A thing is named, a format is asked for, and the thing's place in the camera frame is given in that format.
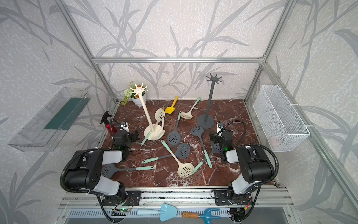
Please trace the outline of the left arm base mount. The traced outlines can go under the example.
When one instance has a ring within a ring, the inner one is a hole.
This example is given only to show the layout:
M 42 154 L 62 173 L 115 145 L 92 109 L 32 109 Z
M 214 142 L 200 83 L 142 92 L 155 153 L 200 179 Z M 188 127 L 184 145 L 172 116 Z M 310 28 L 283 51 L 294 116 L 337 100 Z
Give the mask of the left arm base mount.
M 103 206 L 139 206 L 141 199 L 140 190 L 129 190 L 115 196 L 107 196 L 102 200 Z

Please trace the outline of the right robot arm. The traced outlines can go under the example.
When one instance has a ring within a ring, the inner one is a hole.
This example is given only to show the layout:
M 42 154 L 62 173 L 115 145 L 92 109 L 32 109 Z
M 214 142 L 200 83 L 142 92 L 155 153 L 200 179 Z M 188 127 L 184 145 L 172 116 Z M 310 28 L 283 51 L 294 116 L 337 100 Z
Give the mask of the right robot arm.
M 233 146 L 230 131 L 211 133 L 213 151 L 217 151 L 224 162 L 238 163 L 241 174 L 228 186 L 227 197 L 234 201 L 245 194 L 271 182 L 278 174 L 279 163 L 273 151 L 264 145 L 246 144 Z

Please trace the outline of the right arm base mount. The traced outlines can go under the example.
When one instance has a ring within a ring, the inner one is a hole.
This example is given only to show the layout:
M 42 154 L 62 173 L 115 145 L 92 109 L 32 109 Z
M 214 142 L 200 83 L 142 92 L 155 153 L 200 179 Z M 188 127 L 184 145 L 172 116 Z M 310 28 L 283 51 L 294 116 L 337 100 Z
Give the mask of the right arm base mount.
M 210 192 L 210 196 L 215 200 L 216 205 L 248 206 L 253 204 L 252 196 L 250 193 L 235 194 L 229 189 L 214 189 Z

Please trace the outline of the large cream skimmer green handle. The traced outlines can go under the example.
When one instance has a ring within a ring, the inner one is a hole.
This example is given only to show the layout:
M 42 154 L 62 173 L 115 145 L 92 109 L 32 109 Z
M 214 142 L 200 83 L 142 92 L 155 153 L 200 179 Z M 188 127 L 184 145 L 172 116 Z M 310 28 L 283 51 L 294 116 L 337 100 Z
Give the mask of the large cream skimmer green handle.
M 163 146 L 170 152 L 170 154 L 174 157 L 174 159 L 177 161 L 178 163 L 178 170 L 177 170 L 177 174 L 179 175 L 179 177 L 182 178 L 186 178 L 189 177 L 193 171 L 194 171 L 194 166 L 191 163 L 181 163 L 177 157 L 175 156 L 175 154 L 171 151 L 171 149 L 168 147 L 168 145 L 166 144 L 166 142 L 164 140 L 161 140 L 161 143 L 163 144 Z

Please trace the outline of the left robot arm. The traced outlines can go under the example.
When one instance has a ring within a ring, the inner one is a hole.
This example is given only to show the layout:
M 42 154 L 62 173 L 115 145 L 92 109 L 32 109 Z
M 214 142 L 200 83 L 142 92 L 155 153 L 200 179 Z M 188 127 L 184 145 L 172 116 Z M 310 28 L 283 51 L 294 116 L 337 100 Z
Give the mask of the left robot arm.
M 65 165 L 60 186 L 71 193 L 88 193 L 96 196 L 119 196 L 126 198 L 124 185 L 105 177 L 102 166 L 125 161 L 129 151 L 92 148 L 76 151 Z

